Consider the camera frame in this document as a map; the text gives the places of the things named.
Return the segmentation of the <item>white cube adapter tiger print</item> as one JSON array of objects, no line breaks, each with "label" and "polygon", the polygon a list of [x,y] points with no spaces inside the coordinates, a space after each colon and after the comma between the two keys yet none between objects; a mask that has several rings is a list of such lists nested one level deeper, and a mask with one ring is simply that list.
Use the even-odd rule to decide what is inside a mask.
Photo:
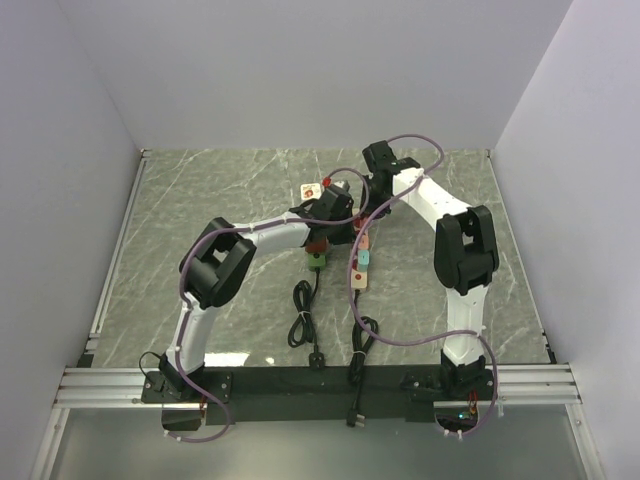
[{"label": "white cube adapter tiger print", "polygon": [[302,206],[310,206],[319,200],[324,192],[321,183],[305,183],[300,186],[300,197]]}]

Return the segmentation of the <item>red cube adapter fish print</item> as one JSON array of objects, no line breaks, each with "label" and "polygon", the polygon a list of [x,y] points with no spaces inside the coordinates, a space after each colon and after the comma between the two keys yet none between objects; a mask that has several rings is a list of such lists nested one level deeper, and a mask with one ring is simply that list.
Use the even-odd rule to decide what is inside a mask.
[{"label": "red cube adapter fish print", "polygon": [[320,255],[320,254],[325,254],[328,248],[329,248],[329,242],[326,238],[323,238],[321,240],[316,240],[308,243],[305,246],[305,251],[311,255],[316,255],[316,254]]}]

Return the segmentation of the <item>light blue charger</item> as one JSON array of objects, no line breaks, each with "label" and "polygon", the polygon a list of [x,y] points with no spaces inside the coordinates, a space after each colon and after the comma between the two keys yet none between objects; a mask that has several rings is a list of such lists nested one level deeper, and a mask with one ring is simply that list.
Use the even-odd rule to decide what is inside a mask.
[{"label": "light blue charger", "polygon": [[359,250],[356,257],[358,271],[366,271],[370,265],[370,251]]}]

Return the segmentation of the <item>green power strip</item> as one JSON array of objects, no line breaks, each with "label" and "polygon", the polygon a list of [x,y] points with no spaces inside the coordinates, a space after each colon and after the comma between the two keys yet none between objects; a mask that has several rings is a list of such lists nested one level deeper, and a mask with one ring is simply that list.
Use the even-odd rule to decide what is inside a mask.
[{"label": "green power strip", "polygon": [[327,259],[325,252],[308,252],[307,253],[308,269],[312,272],[320,272],[326,268]]}]

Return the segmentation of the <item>cream power strip red sockets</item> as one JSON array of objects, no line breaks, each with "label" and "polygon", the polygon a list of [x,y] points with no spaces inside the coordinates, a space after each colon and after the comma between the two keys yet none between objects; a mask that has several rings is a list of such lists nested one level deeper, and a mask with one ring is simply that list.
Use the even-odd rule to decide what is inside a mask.
[{"label": "cream power strip red sockets", "polygon": [[353,290],[366,290],[368,286],[368,269],[370,266],[370,241],[367,229],[363,225],[368,219],[364,216],[354,223],[355,234],[364,231],[360,240],[355,243],[356,253],[351,265],[351,288]]}]

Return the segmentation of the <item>salmon small charger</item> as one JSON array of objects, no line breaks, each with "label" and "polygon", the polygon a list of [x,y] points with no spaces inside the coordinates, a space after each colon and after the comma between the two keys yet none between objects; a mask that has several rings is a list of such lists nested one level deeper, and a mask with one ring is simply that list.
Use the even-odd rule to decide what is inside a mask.
[{"label": "salmon small charger", "polygon": [[363,236],[358,243],[359,250],[368,250],[369,249],[369,237]]}]

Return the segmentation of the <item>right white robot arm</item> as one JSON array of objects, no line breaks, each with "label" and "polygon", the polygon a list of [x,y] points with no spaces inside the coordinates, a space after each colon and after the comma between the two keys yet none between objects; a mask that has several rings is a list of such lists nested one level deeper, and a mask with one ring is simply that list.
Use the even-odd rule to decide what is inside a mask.
[{"label": "right white robot arm", "polygon": [[363,150],[369,200],[377,217],[396,201],[411,207],[435,232],[434,269],[447,299],[447,336],[436,388],[460,399],[491,380],[481,341],[484,304],[499,255],[491,211],[457,199],[385,140]]}]

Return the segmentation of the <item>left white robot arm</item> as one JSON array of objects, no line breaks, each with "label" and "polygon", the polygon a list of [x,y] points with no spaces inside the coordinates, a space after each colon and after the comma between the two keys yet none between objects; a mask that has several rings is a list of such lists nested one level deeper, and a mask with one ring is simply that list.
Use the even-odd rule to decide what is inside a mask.
[{"label": "left white robot arm", "polygon": [[180,266],[181,315],[159,370],[164,389],[176,401],[193,399],[200,388],[205,347],[220,307],[240,290],[254,259],[318,242],[340,245],[354,239],[354,199],[344,182],[320,197],[271,219],[232,224],[213,219]]}]

